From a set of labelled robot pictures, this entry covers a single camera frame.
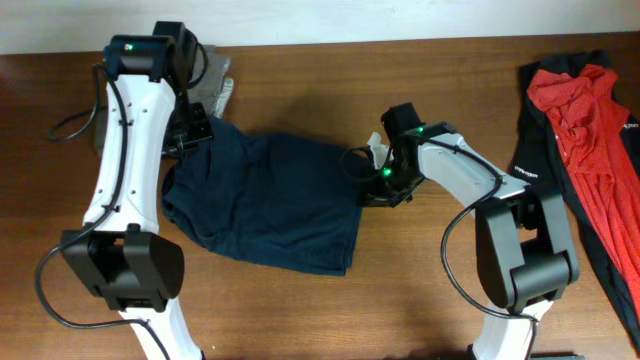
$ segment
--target red cloth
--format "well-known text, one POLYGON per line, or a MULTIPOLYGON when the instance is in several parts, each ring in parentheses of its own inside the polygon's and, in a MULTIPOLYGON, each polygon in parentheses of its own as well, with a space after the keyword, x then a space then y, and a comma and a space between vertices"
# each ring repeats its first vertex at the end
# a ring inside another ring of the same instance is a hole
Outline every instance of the red cloth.
POLYGON ((620 139, 630 115, 611 98, 615 72, 539 70, 527 91, 546 113, 560 156, 591 224, 640 309, 640 180, 620 139))

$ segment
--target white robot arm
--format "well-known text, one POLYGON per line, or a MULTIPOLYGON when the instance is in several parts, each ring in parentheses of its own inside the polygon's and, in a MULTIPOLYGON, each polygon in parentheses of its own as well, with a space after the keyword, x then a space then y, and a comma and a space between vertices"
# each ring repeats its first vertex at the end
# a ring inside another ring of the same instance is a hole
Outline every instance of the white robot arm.
MULTIPOLYGON (((213 136, 202 106, 186 95, 197 46, 182 23, 158 22, 153 36, 115 36, 105 48, 109 116, 98 183, 84 230, 65 231, 52 250, 62 252, 90 293, 135 321, 129 323, 149 359, 204 358, 178 300, 182 250, 158 236, 156 209, 160 155, 182 156, 213 136)), ((420 123, 410 104, 391 108, 382 121, 392 149, 380 144, 378 134, 369 141, 383 194, 371 195, 368 205, 396 206, 428 179, 473 212, 478 272, 491 301, 484 309, 493 315, 487 315, 470 356, 525 359, 535 336, 532 324, 578 277, 562 199, 490 165, 450 126, 420 123), (521 245, 520 225, 537 228, 538 237, 521 245)), ((447 269, 446 248, 443 253, 447 269)), ((36 289, 52 314, 38 275, 48 257, 38 266, 36 289)), ((67 326, 92 328, 52 316, 67 326)))

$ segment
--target black cloth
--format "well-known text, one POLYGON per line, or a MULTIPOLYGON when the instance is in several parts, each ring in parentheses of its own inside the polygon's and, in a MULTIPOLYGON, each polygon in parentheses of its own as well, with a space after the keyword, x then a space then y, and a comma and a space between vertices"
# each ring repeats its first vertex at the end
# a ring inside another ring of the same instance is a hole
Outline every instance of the black cloth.
MULTIPOLYGON (((320 275, 351 266, 362 208, 339 167, 344 149, 286 134, 248 137, 212 118, 215 138, 163 184, 165 215, 191 240, 236 260, 320 275)), ((371 167, 347 154, 356 173, 371 167)))
MULTIPOLYGON (((611 60, 601 50, 590 53, 553 55, 519 69, 522 109, 518 119, 518 145, 509 173, 532 184, 545 183, 560 189, 563 198, 578 221, 580 238, 591 267, 607 294, 620 321, 629 333, 636 351, 640 352, 640 325, 631 294, 620 272, 611 261, 600 238, 591 226, 587 214, 571 183, 546 115, 527 96, 527 89, 540 69, 577 77, 587 64, 611 67, 611 60)), ((640 174, 640 128, 633 117, 620 136, 637 174, 640 174)))

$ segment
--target blue fabric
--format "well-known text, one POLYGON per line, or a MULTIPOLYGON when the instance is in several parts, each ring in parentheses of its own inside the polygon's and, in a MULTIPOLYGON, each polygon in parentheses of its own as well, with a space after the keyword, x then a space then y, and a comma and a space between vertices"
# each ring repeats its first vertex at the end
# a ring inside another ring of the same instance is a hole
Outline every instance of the blue fabric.
MULTIPOLYGON (((215 138, 165 178, 163 210, 191 240, 236 260, 312 274, 351 266, 362 208, 339 168, 345 149, 286 135, 254 138, 212 118, 215 138)), ((348 154, 347 170, 370 168, 348 154)))

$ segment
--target wooden table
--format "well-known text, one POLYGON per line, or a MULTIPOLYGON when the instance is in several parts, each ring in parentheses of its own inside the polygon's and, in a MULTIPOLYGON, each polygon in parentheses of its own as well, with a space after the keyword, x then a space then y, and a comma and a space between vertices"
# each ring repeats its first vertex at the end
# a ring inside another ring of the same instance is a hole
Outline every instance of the wooden table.
MULTIPOLYGON (((424 121, 455 124, 475 150, 504 168, 517 138, 519 65, 556 52, 606 48, 620 75, 619 100, 638 114, 639 43, 639 33, 628 33, 219 51, 233 56, 237 87, 227 119, 242 130, 361 145, 372 131, 382 132, 386 109, 412 101, 424 121)), ((144 356, 129 328, 75 331, 57 324, 33 290, 37 260, 61 230, 78 228, 99 169, 91 136, 52 145, 46 131, 91 106, 90 65, 100 59, 99 53, 0 57, 3 359, 144 356)), ((223 258, 194 245, 164 218, 161 234, 184 249, 181 302, 207 358, 381 359, 464 350, 478 335, 483 315, 451 287, 438 254, 442 232, 459 210, 433 183, 411 204, 366 209, 354 266, 344 278, 223 258)), ((450 257, 463 286, 485 299, 473 239, 473 222, 466 220, 453 236, 450 257)), ((545 316, 536 351, 575 351, 591 360, 635 357, 577 240, 576 246, 580 281, 545 316)), ((45 284, 55 307, 71 319, 117 317, 89 296, 60 258, 48 266, 45 284)))

